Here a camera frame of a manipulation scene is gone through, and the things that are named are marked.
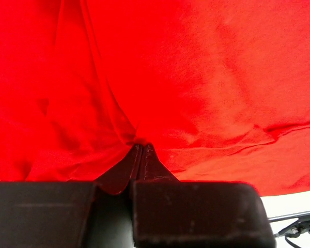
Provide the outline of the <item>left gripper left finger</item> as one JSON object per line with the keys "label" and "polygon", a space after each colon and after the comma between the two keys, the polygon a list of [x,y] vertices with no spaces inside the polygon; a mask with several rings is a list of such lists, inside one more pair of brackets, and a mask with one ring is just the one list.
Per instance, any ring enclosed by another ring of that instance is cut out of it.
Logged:
{"label": "left gripper left finger", "polygon": [[134,145],[116,165],[95,180],[96,185],[106,194],[119,195],[138,174],[142,157],[142,145]]}

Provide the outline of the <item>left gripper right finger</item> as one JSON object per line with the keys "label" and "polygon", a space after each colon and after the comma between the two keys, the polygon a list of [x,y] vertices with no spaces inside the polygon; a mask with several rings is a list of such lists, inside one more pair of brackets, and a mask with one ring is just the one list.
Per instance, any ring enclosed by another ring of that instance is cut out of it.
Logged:
{"label": "left gripper right finger", "polygon": [[143,148],[138,169],[138,180],[179,182],[179,180],[160,162],[153,144],[147,144]]}

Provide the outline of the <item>red t shirt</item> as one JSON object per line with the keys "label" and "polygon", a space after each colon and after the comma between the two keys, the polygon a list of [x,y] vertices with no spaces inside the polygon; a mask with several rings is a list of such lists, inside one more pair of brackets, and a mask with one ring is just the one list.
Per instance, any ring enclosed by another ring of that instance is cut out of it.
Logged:
{"label": "red t shirt", "polygon": [[0,181],[95,180],[136,143],[310,190],[310,1],[0,1]]}

